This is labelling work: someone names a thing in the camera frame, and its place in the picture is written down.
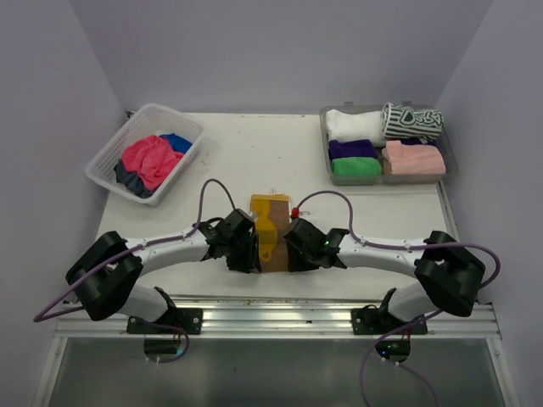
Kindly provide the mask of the yellow brown towel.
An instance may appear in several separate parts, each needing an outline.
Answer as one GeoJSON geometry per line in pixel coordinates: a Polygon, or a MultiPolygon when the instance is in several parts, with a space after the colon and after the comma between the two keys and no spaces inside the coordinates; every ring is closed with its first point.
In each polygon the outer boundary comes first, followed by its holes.
{"type": "Polygon", "coordinates": [[[284,233],[290,224],[290,198],[286,194],[253,194],[250,210],[256,214],[258,256],[262,273],[288,271],[284,233]]]}

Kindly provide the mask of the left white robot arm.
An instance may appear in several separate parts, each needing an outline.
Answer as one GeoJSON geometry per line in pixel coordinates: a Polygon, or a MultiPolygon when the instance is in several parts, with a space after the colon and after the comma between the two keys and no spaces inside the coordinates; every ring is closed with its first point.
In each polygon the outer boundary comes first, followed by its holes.
{"type": "Polygon", "coordinates": [[[223,258],[231,270],[257,271],[256,217],[241,209],[201,222],[179,234],[151,239],[124,239],[103,234],[68,270],[65,280],[93,321],[114,314],[128,317],[130,334],[188,332],[185,317],[161,288],[138,284],[140,276],[169,266],[223,258]]]}

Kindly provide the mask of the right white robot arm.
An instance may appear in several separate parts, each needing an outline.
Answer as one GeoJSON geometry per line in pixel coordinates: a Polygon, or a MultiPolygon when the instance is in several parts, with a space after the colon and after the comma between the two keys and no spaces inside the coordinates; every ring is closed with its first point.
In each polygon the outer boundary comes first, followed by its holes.
{"type": "Polygon", "coordinates": [[[308,220],[294,219],[284,234],[288,269],[370,268],[413,278],[403,288],[391,288],[380,305],[350,312],[355,335],[380,335],[407,330],[427,333],[411,322],[435,311],[469,317],[484,277],[484,264],[442,231],[426,239],[370,242],[347,229],[323,233],[308,220]]]}

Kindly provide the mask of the green white striped towel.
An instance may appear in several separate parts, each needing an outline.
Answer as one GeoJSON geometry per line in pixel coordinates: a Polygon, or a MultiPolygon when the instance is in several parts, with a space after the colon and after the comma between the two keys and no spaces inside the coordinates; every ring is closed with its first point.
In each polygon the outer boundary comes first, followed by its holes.
{"type": "Polygon", "coordinates": [[[386,103],[381,109],[381,133],[386,139],[416,138],[423,143],[435,141],[442,133],[444,117],[433,108],[386,103]]]}

